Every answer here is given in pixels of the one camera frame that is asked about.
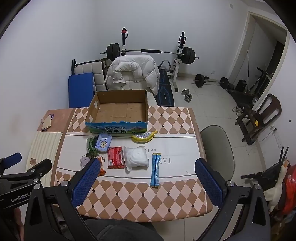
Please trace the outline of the orange snack packet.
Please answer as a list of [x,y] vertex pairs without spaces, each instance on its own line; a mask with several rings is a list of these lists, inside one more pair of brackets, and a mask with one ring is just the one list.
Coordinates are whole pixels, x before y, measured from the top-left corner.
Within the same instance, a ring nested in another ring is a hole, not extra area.
[[98,159],[98,161],[100,163],[100,171],[99,171],[98,177],[104,176],[106,174],[106,171],[103,168],[102,157],[96,157],[96,158]]

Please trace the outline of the lavender fluffy cloth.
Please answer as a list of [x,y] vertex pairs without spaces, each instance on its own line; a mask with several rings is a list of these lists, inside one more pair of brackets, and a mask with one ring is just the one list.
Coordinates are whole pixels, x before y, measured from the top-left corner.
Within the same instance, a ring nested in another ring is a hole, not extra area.
[[80,159],[80,166],[81,168],[83,169],[87,163],[90,161],[90,158],[89,157],[86,157],[86,156],[82,156],[82,158]]

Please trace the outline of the red snack packet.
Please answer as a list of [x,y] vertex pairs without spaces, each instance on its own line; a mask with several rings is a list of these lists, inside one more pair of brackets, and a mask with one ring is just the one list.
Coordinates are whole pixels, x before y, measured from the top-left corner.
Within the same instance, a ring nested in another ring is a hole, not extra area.
[[123,147],[110,147],[107,151],[108,169],[124,169]]

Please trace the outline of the green snack packet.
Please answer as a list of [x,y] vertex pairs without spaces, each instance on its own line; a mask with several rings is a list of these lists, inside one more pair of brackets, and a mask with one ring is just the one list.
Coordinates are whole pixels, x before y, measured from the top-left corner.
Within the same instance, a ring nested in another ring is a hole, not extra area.
[[97,140],[98,140],[98,136],[91,137],[91,138],[87,139],[87,143],[86,143],[86,150],[87,150],[86,156],[87,157],[97,157],[97,156],[99,156],[99,152],[95,147],[96,143],[97,143]]

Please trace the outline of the blue tissue packet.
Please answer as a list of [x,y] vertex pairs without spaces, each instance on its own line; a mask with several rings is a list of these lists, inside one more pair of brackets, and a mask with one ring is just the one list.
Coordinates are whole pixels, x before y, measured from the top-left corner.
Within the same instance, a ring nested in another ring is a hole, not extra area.
[[112,141],[112,136],[106,133],[101,133],[98,136],[97,142],[95,144],[95,149],[97,149],[99,152],[107,152],[109,149],[109,146]]

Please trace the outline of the white soft pouch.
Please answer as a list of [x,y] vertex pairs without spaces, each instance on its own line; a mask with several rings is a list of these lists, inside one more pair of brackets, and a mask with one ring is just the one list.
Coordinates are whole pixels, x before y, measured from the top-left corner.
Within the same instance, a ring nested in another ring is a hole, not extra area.
[[125,147],[123,154],[125,168],[128,172],[130,172],[133,168],[149,166],[149,160],[147,158],[145,146],[136,148]]

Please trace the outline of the long blue wafer packet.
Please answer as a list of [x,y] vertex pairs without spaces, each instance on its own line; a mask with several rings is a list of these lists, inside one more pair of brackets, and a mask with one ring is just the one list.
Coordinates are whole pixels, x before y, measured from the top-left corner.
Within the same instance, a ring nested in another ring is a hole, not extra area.
[[152,173],[150,186],[153,188],[159,187],[159,164],[161,162],[161,153],[152,154]]

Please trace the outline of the yellow banana shaped pouch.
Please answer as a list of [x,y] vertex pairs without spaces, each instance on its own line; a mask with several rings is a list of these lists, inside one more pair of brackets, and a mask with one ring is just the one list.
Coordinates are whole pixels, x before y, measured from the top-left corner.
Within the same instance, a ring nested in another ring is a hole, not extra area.
[[140,144],[148,143],[154,138],[157,133],[158,131],[135,134],[132,136],[132,141]]

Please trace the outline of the grey round chair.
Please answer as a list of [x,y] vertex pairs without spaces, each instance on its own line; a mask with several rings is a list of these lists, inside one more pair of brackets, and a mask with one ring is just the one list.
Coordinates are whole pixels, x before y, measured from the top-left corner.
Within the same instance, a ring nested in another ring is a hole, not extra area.
[[226,180],[234,174],[235,162],[229,138],[221,126],[210,125],[201,132],[207,163]]

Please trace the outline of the small wooden pieces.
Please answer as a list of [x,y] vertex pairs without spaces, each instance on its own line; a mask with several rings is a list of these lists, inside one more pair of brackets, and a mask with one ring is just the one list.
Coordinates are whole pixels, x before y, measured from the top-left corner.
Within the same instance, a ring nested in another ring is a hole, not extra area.
[[49,114],[45,119],[42,120],[41,124],[41,130],[46,131],[51,127],[51,121],[54,118],[54,114]]

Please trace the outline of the checkered table mat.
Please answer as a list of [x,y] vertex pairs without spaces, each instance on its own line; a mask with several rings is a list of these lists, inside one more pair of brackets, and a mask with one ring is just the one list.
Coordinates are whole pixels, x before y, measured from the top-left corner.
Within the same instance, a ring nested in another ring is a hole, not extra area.
[[86,114],[87,108],[72,111],[50,182],[70,180],[91,157],[99,159],[101,174],[78,206],[80,214],[160,222],[212,211],[194,171],[203,146],[191,108],[150,107],[148,132],[136,138],[113,136],[103,142],[105,153],[90,147],[97,137],[85,126]]

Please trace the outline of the white goose plush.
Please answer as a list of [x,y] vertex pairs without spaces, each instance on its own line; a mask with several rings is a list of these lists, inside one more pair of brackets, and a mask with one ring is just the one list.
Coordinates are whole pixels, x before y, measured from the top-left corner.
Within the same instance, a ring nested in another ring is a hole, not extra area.
[[278,205],[282,196],[282,183],[288,170],[289,161],[284,160],[281,168],[278,180],[273,188],[264,191],[265,200],[268,202],[268,212],[271,213],[274,208]]

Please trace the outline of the dark wooden chair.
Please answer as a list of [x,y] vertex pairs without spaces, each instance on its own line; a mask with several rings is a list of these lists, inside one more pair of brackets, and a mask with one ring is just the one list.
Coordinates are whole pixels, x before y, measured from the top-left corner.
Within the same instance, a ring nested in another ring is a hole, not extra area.
[[259,133],[272,124],[282,113],[280,100],[269,93],[258,110],[245,108],[243,114],[236,119],[235,124],[242,131],[242,142],[252,145]]

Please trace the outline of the brown cardboard box blue print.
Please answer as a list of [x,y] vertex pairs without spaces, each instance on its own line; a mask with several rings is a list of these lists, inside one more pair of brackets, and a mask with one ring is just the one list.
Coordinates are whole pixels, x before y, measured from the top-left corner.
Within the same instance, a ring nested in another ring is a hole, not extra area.
[[109,90],[95,93],[85,125],[91,133],[145,133],[148,125],[146,90]]

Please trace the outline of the red bag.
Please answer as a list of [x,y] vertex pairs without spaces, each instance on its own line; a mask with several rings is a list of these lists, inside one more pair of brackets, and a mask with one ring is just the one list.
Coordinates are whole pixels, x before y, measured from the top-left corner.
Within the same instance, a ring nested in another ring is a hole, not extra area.
[[295,165],[288,168],[283,184],[284,201],[280,201],[278,207],[280,215],[288,215],[295,208]]

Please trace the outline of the blue folded mat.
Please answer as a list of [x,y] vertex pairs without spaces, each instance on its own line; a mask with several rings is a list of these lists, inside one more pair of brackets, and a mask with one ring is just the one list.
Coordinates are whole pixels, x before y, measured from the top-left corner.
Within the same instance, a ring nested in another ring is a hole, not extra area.
[[93,73],[71,75],[68,78],[69,108],[88,107],[93,99]]

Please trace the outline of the chrome dumbbell pair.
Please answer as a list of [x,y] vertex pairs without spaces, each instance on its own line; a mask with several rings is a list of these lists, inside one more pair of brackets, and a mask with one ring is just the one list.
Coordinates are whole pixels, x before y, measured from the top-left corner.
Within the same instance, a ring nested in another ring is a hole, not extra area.
[[184,101],[186,101],[187,103],[190,103],[193,98],[192,94],[190,93],[190,90],[187,88],[184,88],[182,90],[181,95],[184,97]]

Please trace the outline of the blue black weight bench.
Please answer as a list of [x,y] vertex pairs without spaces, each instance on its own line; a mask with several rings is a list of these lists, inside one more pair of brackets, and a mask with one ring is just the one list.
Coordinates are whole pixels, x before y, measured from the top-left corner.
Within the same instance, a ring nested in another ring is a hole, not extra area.
[[171,69],[171,63],[168,60],[163,60],[159,65],[159,90],[156,95],[156,102],[158,106],[174,107],[175,102],[173,92],[171,90],[171,83],[166,69],[161,68],[165,61],[168,63],[169,69]]

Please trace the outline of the black floor barbell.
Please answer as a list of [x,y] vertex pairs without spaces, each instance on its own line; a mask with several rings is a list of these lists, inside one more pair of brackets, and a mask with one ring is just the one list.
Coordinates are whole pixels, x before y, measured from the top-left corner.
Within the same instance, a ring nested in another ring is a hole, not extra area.
[[234,85],[230,83],[226,77],[222,77],[218,81],[215,79],[211,79],[209,76],[197,74],[193,81],[194,81],[194,84],[199,88],[203,87],[205,84],[208,84],[208,85],[220,85],[223,89],[226,89],[226,90],[234,90]]

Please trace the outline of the white weight bench rack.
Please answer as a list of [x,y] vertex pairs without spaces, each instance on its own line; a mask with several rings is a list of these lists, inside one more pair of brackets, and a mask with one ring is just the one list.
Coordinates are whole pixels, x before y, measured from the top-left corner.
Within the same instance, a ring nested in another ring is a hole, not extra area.
[[[183,50],[183,47],[185,45],[185,42],[186,42],[186,36],[185,36],[185,32],[182,31],[180,37],[179,37],[179,41],[178,41],[178,48],[177,48],[177,53],[178,54],[182,54],[182,50]],[[178,71],[179,71],[179,66],[180,66],[180,63],[181,63],[181,56],[180,55],[177,55],[174,59],[174,63],[173,63],[173,68],[172,70],[168,71],[167,72],[167,75],[169,77],[169,80],[171,82],[171,85],[173,86],[173,89],[175,92],[179,92],[179,88],[177,86],[177,76],[178,76]]]

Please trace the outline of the white puffer jacket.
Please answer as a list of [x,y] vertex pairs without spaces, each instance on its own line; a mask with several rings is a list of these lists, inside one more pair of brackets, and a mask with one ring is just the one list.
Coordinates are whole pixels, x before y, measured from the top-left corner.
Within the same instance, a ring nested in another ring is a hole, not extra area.
[[116,58],[108,68],[108,90],[144,89],[156,96],[160,73],[157,63],[147,54],[125,55]]

